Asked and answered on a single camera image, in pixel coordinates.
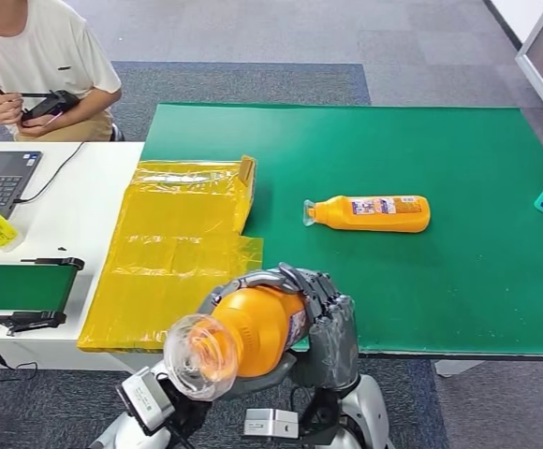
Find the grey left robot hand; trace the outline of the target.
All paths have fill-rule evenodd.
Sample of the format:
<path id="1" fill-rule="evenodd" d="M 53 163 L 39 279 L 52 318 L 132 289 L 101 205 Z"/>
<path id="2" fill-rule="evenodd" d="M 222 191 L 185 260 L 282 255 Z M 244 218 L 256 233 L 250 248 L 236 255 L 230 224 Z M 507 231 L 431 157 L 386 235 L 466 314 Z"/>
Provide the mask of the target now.
<path id="1" fill-rule="evenodd" d="M 197 309 L 197 313 L 211 314 L 224 297 L 241 289 L 259 285 L 279 287 L 281 286 L 284 280 L 285 278 L 281 275 L 278 269 L 251 271 L 232 279 L 225 284 L 214 287 L 209 295 L 203 300 Z"/>

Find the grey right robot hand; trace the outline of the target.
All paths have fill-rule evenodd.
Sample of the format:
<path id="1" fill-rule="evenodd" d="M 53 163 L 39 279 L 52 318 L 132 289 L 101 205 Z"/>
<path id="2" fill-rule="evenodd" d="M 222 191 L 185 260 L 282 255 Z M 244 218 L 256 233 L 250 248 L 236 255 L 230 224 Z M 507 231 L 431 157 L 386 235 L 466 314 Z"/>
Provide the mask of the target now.
<path id="1" fill-rule="evenodd" d="M 272 287 L 289 298 L 302 298 L 309 349 L 295 353 L 287 348 L 270 372 L 252 380 L 239 374 L 225 396 L 237 398 L 281 384 L 290 376 L 296 384 L 330 390 L 347 389 L 358 379 L 358 355 L 354 303 L 340 292 L 327 273 L 293 268 L 281 263 L 276 268 L 285 280 Z"/>

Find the person's left hand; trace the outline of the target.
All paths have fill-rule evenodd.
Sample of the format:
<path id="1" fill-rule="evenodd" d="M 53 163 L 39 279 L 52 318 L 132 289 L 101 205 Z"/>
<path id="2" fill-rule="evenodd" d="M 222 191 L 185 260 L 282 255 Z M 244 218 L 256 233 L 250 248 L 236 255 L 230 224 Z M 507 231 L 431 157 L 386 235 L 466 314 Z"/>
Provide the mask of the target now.
<path id="1" fill-rule="evenodd" d="M 24 140 L 44 136 L 52 131 L 55 122 L 56 122 L 59 116 L 59 114 L 46 114 L 35 119 L 21 122 L 17 126 L 17 138 Z"/>

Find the person's right hand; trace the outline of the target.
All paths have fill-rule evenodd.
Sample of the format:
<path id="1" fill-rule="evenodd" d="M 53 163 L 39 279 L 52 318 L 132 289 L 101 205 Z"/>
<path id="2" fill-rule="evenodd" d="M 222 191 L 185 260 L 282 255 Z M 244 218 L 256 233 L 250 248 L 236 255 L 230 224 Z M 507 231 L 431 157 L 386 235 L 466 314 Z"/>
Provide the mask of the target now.
<path id="1" fill-rule="evenodd" d="M 22 116 L 21 94 L 0 94 L 0 124 L 16 124 Z"/>

